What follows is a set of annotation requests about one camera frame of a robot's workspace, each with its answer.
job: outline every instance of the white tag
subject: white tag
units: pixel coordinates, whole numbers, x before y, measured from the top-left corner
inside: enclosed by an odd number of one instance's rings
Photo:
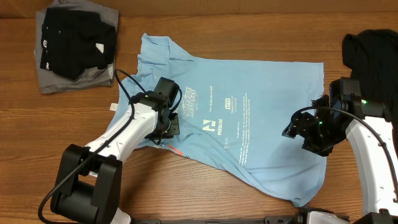
[[[111,107],[109,110],[111,111],[116,111],[118,109],[118,104],[117,103],[111,103]]]
[[[102,54],[104,53],[104,45],[103,45],[103,44],[96,43],[96,44],[95,44],[95,47],[97,47],[98,50],[99,50]]]

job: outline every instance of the folded gray shirt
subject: folded gray shirt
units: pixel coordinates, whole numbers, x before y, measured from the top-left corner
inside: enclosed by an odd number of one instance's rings
[[[104,7],[87,0],[54,0],[48,7],[61,7],[69,10],[82,10],[97,12],[101,20],[118,29],[119,11]],[[56,93],[63,91],[81,90],[94,86],[112,86],[114,63],[107,68],[99,70],[95,68],[86,69],[76,80],[69,80],[50,70],[40,68],[42,56],[42,24],[46,9],[36,12],[36,41],[35,41],[35,61],[37,79],[39,81],[40,92],[43,94]]]

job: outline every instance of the blue fabric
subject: blue fabric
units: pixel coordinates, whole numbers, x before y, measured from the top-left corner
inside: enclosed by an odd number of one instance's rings
[[[135,79],[146,90],[153,90],[165,77],[183,92],[178,107],[180,135],[164,139],[162,148],[227,170],[296,207],[318,192],[326,158],[301,149],[300,136],[290,139],[281,133],[296,110],[322,95],[322,63],[203,59],[169,37],[146,34],[138,62]],[[128,78],[123,85],[130,95],[140,91]],[[122,89],[119,95],[109,127],[127,110]],[[140,147],[153,145],[144,141]]]

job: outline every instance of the wooden tabletop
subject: wooden tabletop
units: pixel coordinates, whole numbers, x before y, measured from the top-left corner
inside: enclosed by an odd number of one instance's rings
[[[136,72],[146,32],[170,36],[197,57],[324,62],[327,90],[332,80],[350,74],[341,59],[345,34],[382,28],[398,30],[398,14],[122,17],[116,65]],[[118,102],[117,84],[41,95],[34,40],[33,19],[0,20],[0,223],[40,223],[37,207],[54,185],[62,152],[71,143],[84,146],[102,134],[114,114],[109,106]],[[361,216],[361,186],[348,142],[328,157],[325,183],[309,205],[351,220]],[[163,220],[296,212],[290,202],[265,195],[225,171],[153,148],[133,152],[125,163],[120,207],[136,218]],[[44,213],[64,220],[49,209]]]

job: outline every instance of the cable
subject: cable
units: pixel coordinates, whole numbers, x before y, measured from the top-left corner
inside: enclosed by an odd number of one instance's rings
[[[397,190],[398,189],[397,188],[398,187],[398,180],[397,180],[397,176],[396,176],[396,170],[395,170],[394,165],[392,163],[390,152],[387,149],[387,144],[381,139],[379,134],[372,127],[370,127],[370,125],[368,125],[365,121],[363,121],[359,117],[357,117],[357,116],[355,116],[353,114],[350,114],[349,112],[345,112],[343,110],[339,110],[339,109],[336,109],[336,108],[330,108],[330,107],[327,107],[327,106],[308,106],[306,108],[302,108],[302,109],[296,111],[292,115],[290,121],[293,122],[294,117],[297,114],[299,114],[299,113],[301,113],[303,111],[312,110],[312,109],[316,109],[316,110],[325,109],[325,110],[330,110],[330,111],[336,111],[336,112],[339,112],[339,113],[344,114],[346,116],[349,116],[350,118],[353,118],[353,119],[357,120],[359,123],[361,123],[363,126],[365,126],[374,135],[374,137],[376,137],[376,139],[379,141],[380,146],[383,148],[383,151],[384,151],[384,153],[385,153],[385,155],[387,157],[387,161],[388,161],[388,164],[390,166],[392,182],[394,183],[394,189],[395,189],[396,197],[397,197],[397,200],[398,200],[398,190]]]
[[[178,91],[180,92],[180,99],[177,101],[177,104],[175,106],[173,106],[173,108],[170,109],[171,113],[173,113],[178,108],[178,106],[179,106],[179,104],[181,102],[181,99],[182,99],[182,91],[181,91],[179,86],[178,86]]]
[[[144,87],[142,87],[142,85],[140,85],[140,84],[137,82],[137,80],[135,80],[131,75],[129,75],[127,72],[125,72],[125,71],[123,71],[123,70],[120,70],[120,69],[115,69],[114,74],[117,75],[118,72],[121,72],[121,73],[123,73],[125,76],[129,77],[132,81],[134,81],[134,82],[137,84],[137,86],[138,86],[144,93],[146,93]]]
[[[129,96],[129,94],[127,93],[126,89],[124,88],[123,84],[121,83],[121,81],[120,81],[120,79],[119,79],[119,77],[118,77],[118,74],[116,73],[116,70],[115,70],[115,77],[116,77],[116,80],[118,81],[120,87],[123,89],[124,93],[126,94],[127,98],[130,99],[130,96]],[[50,197],[54,195],[54,193],[55,193],[56,191],[58,191],[62,186],[65,185],[65,183],[66,183],[71,177],[73,177],[73,176],[75,176],[77,173],[79,173],[79,172],[82,170],[82,168],[84,168],[84,166],[85,166],[87,163],[89,163],[89,161],[91,161],[98,153],[101,152],[101,150],[103,150],[106,146],[108,146],[108,145],[113,141],[113,139],[115,139],[120,133],[122,133],[122,131],[125,130],[125,128],[126,128],[126,127],[130,124],[130,122],[134,119],[134,113],[135,113],[134,105],[132,104],[132,105],[131,105],[131,116],[130,116],[129,119],[127,120],[126,124],[124,124],[116,133],[114,133],[108,140],[106,140],[102,146],[100,146],[97,150],[95,150],[93,153],[91,153],[91,154],[87,157],[87,159],[85,159],[83,162],[81,162],[81,164],[79,164],[75,169],[73,169],[63,180],[61,180],[61,182],[59,182],[59,183],[57,184],[57,186],[55,186],[55,187],[44,197],[44,199],[43,199],[43,201],[40,203],[39,209],[38,209],[38,211],[37,211],[37,215],[39,216],[40,221],[42,221],[42,222],[44,222],[44,223],[46,223],[46,224],[76,224],[76,222],[53,222],[53,221],[50,221],[50,220],[44,218],[44,216],[43,216],[43,208],[44,208],[44,205],[47,203],[47,201],[50,199]]]

